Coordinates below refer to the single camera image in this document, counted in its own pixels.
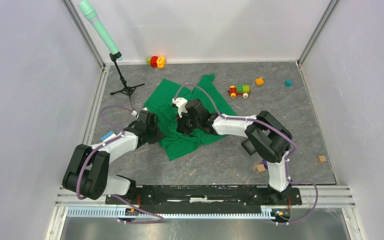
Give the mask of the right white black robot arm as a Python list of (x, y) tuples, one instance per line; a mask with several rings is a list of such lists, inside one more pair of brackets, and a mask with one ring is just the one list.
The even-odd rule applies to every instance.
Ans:
[(258, 153), (269, 171), (269, 199), (282, 204), (289, 198), (290, 176), (286, 161), (291, 147), (296, 147), (291, 133), (268, 111), (257, 115), (232, 116), (218, 111), (211, 113), (199, 99), (172, 99), (177, 109), (177, 131), (184, 135), (199, 129), (214, 136), (244, 137), (242, 143), (249, 155)]

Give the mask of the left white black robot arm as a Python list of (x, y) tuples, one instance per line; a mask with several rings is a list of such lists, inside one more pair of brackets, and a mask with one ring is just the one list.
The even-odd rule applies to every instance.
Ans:
[(97, 200), (102, 195), (117, 195), (125, 204), (133, 203), (137, 190), (135, 181), (121, 176), (110, 176), (110, 163), (122, 155), (146, 144), (155, 144), (163, 139), (158, 127), (158, 116), (141, 110), (137, 119), (119, 134), (94, 145), (79, 144), (75, 147), (62, 179), (62, 187), (77, 195), (77, 198)]

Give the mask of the green t-shirt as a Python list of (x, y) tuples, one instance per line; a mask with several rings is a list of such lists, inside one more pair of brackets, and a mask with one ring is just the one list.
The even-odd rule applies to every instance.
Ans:
[[(235, 116), (235, 111), (214, 86), (215, 78), (215, 74), (205, 74), (197, 86), (211, 96), (222, 114)], [(164, 135), (158, 143), (166, 151), (170, 161), (192, 153), (201, 145), (209, 145), (223, 138), (221, 135), (205, 134), (200, 129), (195, 129), (190, 135), (177, 132), (178, 110), (172, 107), (172, 99), (180, 87), (180, 84), (164, 78), (144, 103), (145, 108), (158, 116), (158, 127)]]

